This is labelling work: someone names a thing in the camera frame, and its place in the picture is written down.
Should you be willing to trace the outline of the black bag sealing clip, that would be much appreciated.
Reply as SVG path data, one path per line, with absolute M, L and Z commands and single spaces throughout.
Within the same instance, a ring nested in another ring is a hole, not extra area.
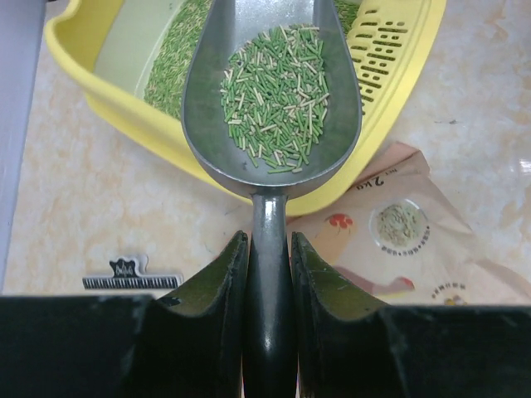
M 183 283 L 181 274 L 149 274 L 147 255 L 120 256 L 109 261 L 112 274 L 82 278 L 85 290 L 176 289 Z

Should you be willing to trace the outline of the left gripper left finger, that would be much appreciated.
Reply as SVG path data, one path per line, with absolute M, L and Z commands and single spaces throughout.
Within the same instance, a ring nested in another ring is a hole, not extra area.
M 238 397 L 248 238 L 179 288 L 1 299 L 4 397 Z

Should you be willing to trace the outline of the pink cat litter bag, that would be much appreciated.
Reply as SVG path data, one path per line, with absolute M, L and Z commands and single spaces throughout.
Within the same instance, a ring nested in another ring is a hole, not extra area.
M 488 260 L 430 177 L 422 152 L 392 144 L 321 211 L 288 224 L 343 277 L 391 304 L 530 303 L 530 283 Z

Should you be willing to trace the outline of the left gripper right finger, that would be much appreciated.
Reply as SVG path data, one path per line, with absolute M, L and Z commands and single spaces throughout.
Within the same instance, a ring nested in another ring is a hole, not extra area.
M 526 306 L 392 306 L 291 236 L 303 397 L 527 397 Z

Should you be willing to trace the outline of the silver metal scoop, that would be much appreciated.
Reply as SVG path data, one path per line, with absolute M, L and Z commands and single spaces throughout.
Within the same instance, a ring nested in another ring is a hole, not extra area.
M 249 197 L 253 204 L 243 301 L 244 392 L 248 397 L 292 397 L 298 353 L 286 204 L 317 189 L 343 166 L 361 124 L 325 130 L 302 172 L 272 173 L 264 163 L 252 165 L 229 138 L 226 125 L 181 123 L 191 150 L 211 178 L 228 191 Z

